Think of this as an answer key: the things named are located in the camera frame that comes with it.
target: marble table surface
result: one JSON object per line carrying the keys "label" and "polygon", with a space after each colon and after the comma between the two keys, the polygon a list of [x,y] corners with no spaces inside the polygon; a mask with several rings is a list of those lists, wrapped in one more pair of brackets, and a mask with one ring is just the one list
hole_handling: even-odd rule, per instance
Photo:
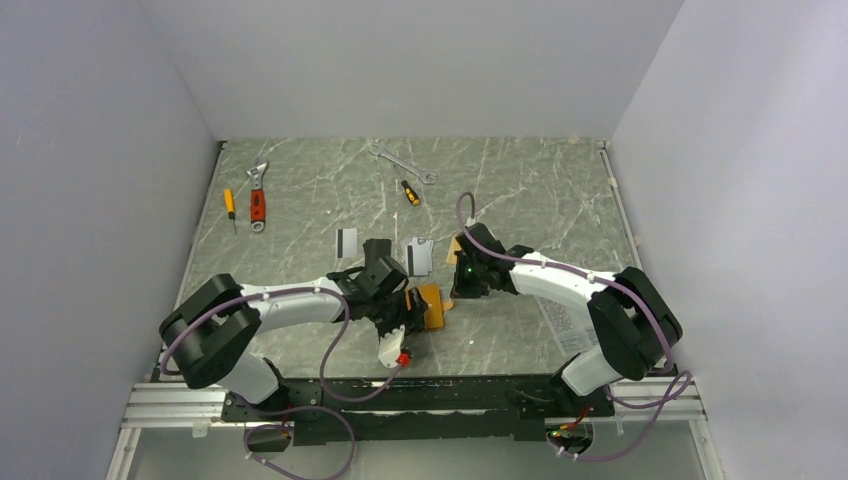
{"label": "marble table surface", "polygon": [[[422,185],[368,153],[378,141],[439,174]],[[270,162],[264,187],[267,227],[250,231],[250,183],[245,170],[257,155]],[[434,271],[411,285],[437,283],[447,298],[453,266],[444,261],[458,231],[454,203],[463,190],[477,197],[478,220],[509,248],[543,254],[596,270],[632,263],[607,175],[589,138],[325,138],[236,140],[224,146],[211,204],[183,293],[187,298],[216,273],[240,283],[281,285],[314,280],[361,265],[364,255],[338,260],[337,228],[367,238],[435,241]],[[401,177],[421,196],[412,207]],[[224,210],[223,190],[235,193],[238,234]],[[314,377],[338,324],[304,324],[257,336],[249,351],[270,358],[287,377]],[[532,297],[493,292],[459,300],[445,327],[410,339],[413,361],[404,376],[550,373],[564,361]],[[328,376],[380,377],[377,335],[367,319],[353,322],[334,351]]]}

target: adjustable wrench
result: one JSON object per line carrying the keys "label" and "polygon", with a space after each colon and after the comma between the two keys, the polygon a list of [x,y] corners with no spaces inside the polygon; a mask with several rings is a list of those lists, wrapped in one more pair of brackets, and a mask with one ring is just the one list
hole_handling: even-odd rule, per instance
{"label": "adjustable wrench", "polygon": [[247,170],[247,176],[253,180],[250,191],[250,228],[256,233],[265,230],[265,192],[262,191],[262,177],[268,169],[268,160],[256,157],[253,167]]}

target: wrench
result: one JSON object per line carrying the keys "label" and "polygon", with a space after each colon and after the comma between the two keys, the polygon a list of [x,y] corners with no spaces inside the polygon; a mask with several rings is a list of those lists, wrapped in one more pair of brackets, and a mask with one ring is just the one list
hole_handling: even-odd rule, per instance
{"label": "wrench", "polygon": [[262,190],[262,177],[268,169],[268,160],[256,157],[253,167],[247,170],[247,176],[253,180],[250,191],[250,228],[259,233],[265,230],[265,192]]}
{"label": "wrench", "polygon": [[421,183],[423,183],[424,185],[433,185],[434,183],[436,183],[436,177],[439,176],[436,174],[436,172],[432,172],[425,168],[417,168],[415,165],[412,165],[409,162],[399,159],[398,157],[390,153],[388,150],[386,150],[386,147],[382,145],[372,143],[371,146],[368,148],[368,151],[371,152],[371,155],[383,157],[386,160],[394,163],[395,165],[405,170],[409,170],[410,172],[412,172],[412,174],[418,177],[418,180],[421,180]]}

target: red wrench handle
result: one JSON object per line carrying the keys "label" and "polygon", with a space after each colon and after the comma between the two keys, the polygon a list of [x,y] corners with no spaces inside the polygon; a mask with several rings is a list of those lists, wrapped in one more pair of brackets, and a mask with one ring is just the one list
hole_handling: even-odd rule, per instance
{"label": "red wrench handle", "polygon": [[250,223],[256,232],[265,228],[265,192],[261,188],[250,191]]}

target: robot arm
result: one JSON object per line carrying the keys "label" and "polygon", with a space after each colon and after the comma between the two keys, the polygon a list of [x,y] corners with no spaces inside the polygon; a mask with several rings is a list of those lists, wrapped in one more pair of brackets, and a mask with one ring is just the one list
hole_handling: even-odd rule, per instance
{"label": "robot arm", "polygon": [[[366,242],[365,267],[312,282],[254,286],[239,285],[228,274],[209,279],[160,325],[159,333],[169,347],[212,308],[239,297],[254,298],[224,309],[218,315],[220,322],[200,325],[177,346],[173,358],[189,388],[219,384],[253,405],[285,407],[288,390],[282,376],[269,361],[247,353],[248,343],[255,335],[277,328],[342,321],[342,299],[351,320],[368,317],[374,322],[381,363],[387,368],[404,363],[407,357],[401,345],[406,335],[424,329],[427,304],[417,289],[404,289],[407,277],[397,261],[369,252],[374,251]],[[282,290],[294,293],[270,295]]]}
{"label": "robot arm", "polygon": [[506,251],[482,223],[468,233],[489,250],[510,257],[536,260],[541,265],[509,262],[494,258],[475,247],[464,234],[457,236],[462,249],[457,255],[454,298],[477,298],[489,289],[512,294],[536,295],[563,305],[575,320],[594,325],[599,345],[567,361],[552,379],[555,391],[567,403],[580,403],[595,390],[621,378],[641,380],[662,358],[663,349],[644,312],[619,291],[598,283],[616,282],[638,295],[657,318],[669,345],[682,336],[677,319],[662,300],[648,277],[628,267],[621,273],[593,272],[583,278],[573,273],[545,267],[550,259],[532,249],[516,245]]}

